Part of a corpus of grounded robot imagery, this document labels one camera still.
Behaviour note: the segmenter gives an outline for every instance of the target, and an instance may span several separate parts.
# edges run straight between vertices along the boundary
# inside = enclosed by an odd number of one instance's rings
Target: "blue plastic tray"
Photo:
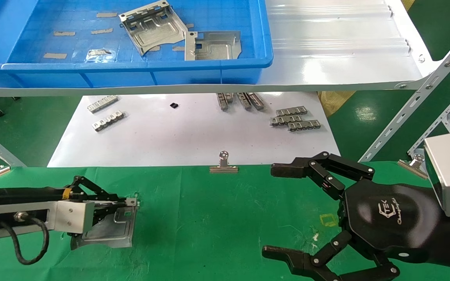
[[[0,87],[125,87],[178,84],[255,84],[271,65],[272,42],[264,0],[169,0],[192,31],[240,30],[238,59],[185,61],[177,44],[143,57],[119,18],[154,0],[0,0]],[[91,34],[113,28],[113,32]],[[54,36],[75,32],[75,36]],[[113,62],[87,62],[89,50],[116,51]],[[66,53],[46,59],[45,53]]]

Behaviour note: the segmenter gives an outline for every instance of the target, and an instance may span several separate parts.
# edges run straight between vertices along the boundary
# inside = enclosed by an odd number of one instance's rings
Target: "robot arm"
[[[91,190],[87,194],[82,187]],[[22,187],[0,189],[0,238],[11,236],[17,259],[24,265],[39,261],[48,249],[48,231],[64,231],[71,236],[71,248],[84,244],[102,243],[102,237],[111,239],[117,228],[132,235],[138,202],[136,198],[109,194],[84,176],[75,176],[70,185],[56,189]],[[25,260],[20,253],[17,235],[43,232],[43,248],[36,258]],[[95,241],[86,233],[93,233]],[[130,247],[131,237],[107,242],[111,247]]]

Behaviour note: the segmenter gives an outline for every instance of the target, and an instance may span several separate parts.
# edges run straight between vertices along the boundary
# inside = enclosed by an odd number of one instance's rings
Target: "metal bracket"
[[[402,124],[423,103],[423,101],[434,91],[442,80],[450,72],[450,51],[445,56],[443,63],[425,80],[425,83],[411,96],[402,109],[395,115],[391,122],[381,132],[378,138],[371,144],[367,151],[359,159],[359,162],[368,162],[380,151]],[[406,88],[407,84],[399,85],[400,89]]]
[[[411,156],[411,158],[414,157],[414,150],[416,150],[420,144],[430,135],[430,133],[437,127],[438,124],[444,122],[446,126],[449,125],[446,117],[450,113],[450,104],[448,107],[445,108],[445,110],[435,119],[435,121],[428,127],[428,129],[421,135],[421,137],[411,146],[411,148],[407,151],[407,154]]]
[[[239,172],[239,168],[236,166],[229,166],[229,153],[227,151],[220,152],[220,165],[209,167],[211,174],[236,174]]]
[[[242,52],[240,31],[186,33],[185,60],[237,59]]]
[[[119,18],[140,55],[155,46],[185,40],[188,31],[167,0],[127,11]]]

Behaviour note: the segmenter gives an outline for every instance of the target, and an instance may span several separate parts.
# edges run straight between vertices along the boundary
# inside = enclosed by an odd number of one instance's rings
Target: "green cloth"
[[[376,183],[428,186],[394,162],[372,162]],[[268,165],[210,174],[208,167],[25,168],[0,177],[0,187],[63,187],[80,174],[120,196],[139,193],[134,246],[88,245],[52,231],[50,248],[34,265],[20,265],[10,238],[0,239],[0,280],[198,281],[308,280],[285,263],[261,256],[266,244],[314,253],[334,237],[338,203],[308,179],[273,178]],[[23,256],[35,256],[41,233],[20,235]],[[450,269],[393,262],[397,280],[450,280]],[[373,267],[348,247],[329,267],[337,274]]]

